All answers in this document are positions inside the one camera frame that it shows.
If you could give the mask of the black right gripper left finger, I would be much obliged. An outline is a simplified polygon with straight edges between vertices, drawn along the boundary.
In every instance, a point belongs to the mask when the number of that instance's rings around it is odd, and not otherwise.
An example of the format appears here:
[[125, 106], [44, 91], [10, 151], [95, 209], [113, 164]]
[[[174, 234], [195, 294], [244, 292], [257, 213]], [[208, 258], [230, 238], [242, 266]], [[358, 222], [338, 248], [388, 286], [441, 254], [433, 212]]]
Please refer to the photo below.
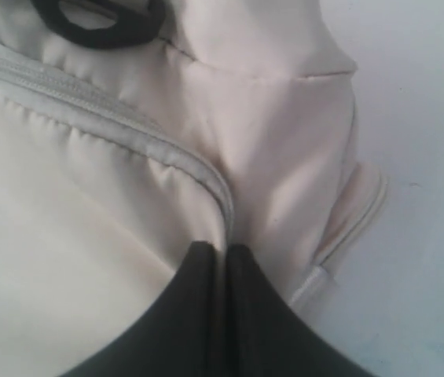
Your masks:
[[117, 339], [65, 376], [206, 376], [215, 249], [190, 244], [171, 282]]

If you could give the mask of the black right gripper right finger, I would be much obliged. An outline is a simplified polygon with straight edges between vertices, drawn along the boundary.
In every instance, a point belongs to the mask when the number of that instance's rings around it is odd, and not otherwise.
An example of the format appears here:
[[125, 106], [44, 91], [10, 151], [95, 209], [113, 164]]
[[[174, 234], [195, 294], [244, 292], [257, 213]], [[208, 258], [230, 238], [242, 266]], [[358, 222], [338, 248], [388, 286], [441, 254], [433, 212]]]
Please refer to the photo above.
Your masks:
[[227, 252], [226, 294], [226, 351], [233, 376], [350, 374], [349, 362], [294, 314], [244, 245]]

